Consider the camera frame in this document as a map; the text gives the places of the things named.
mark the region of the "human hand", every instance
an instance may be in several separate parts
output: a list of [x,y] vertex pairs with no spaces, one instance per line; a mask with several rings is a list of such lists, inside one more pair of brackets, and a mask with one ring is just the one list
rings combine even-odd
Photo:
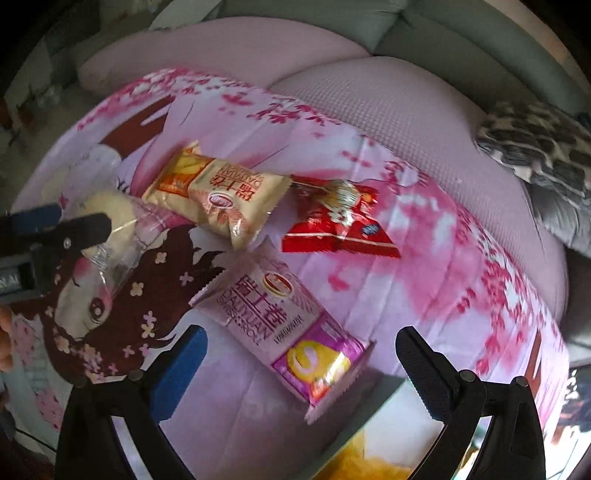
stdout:
[[12,314],[6,307],[0,307],[0,371],[8,372],[13,365],[10,341]]

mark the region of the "finger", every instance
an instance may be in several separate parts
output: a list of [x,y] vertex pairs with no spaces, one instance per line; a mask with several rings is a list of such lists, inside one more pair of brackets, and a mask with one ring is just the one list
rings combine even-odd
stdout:
[[12,314],[6,307],[0,307],[0,329],[9,334],[12,332]]
[[12,359],[12,355],[0,358],[0,372],[10,372],[13,366],[14,360]]

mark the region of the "yellow package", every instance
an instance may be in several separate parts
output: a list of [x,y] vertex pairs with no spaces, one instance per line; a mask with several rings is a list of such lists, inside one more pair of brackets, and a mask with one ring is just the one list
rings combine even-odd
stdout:
[[195,142],[173,159],[143,199],[209,225],[239,250],[261,231],[290,185],[289,177],[203,156]]

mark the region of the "snack package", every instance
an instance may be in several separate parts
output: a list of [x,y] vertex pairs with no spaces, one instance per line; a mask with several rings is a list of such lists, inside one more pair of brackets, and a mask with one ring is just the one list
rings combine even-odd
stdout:
[[285,195],[291,179],[255,173],[219,158],[201,155],[197,142],[164,169],[143,198],[183,215],[245,248]]
[[306,401],[312,423],[353,383],[374,345],[345,331],[277,253],[266,239],[191,305],[225,326]]
[[283,237],[284,252],[347,250],[400,258],[381,225],[371,217],[378,191],[349,180],[293,176],[300,221]]
[[137,266],[146,248],[166,229],[172,213],[114,190],[101,190],[72,202],[64,218],[105,213],[111,219],[111,235],[104,244],[82,251],[87,270],[96,277],[97,297],[111,300]]

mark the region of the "pink pillow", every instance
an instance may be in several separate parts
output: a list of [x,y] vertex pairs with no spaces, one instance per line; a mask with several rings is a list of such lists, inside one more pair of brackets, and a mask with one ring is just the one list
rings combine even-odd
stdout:
[[233,17],[131,35],[94,55],[78,76],[85,89],[101,96],[167,67],[188,67],[267,87],[315,65],[369,56],[353,41],[313,25]]

